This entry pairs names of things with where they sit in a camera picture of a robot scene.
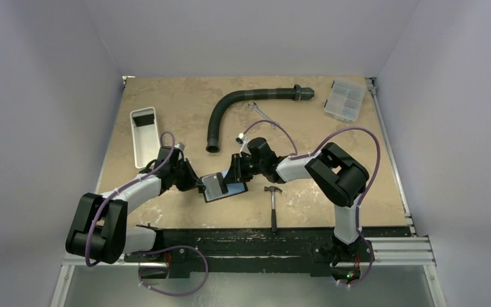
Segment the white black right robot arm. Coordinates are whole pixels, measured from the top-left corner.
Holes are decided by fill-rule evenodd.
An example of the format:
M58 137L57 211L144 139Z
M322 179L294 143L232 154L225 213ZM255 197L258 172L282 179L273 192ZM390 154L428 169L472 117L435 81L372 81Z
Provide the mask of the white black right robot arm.
M361 241L358 202L370 178L362 164L332 142L301 158L277 155L264 138L254 138L245 147L246 151L232 155L230 168L223 176L224 184L248 182L256 175L263 175L273 184L312 179L334 204L334 254L341 260L357 254Z

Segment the black card holder wallet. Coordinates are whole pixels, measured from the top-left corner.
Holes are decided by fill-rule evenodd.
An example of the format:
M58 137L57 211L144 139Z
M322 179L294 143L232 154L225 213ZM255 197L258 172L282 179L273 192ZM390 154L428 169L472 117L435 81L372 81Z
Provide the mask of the black card holder wallet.
M246 183L225 184L223 179L227 173L228 170L224 170L200 178L204 187L202 194L206 203L229 198L248 191Z

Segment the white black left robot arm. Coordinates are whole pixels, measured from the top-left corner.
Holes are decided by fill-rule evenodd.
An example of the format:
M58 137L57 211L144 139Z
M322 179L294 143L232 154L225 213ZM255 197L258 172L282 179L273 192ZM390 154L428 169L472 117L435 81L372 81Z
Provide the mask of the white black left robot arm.
M131 182L103 194L80 197L65 241L67 253L84 257L88 266L113 264L124 253L140 251L151 262L160 260L165 244L152 226L127 227L128 215L172 187L179 191L201 188L181 143L163 146Z

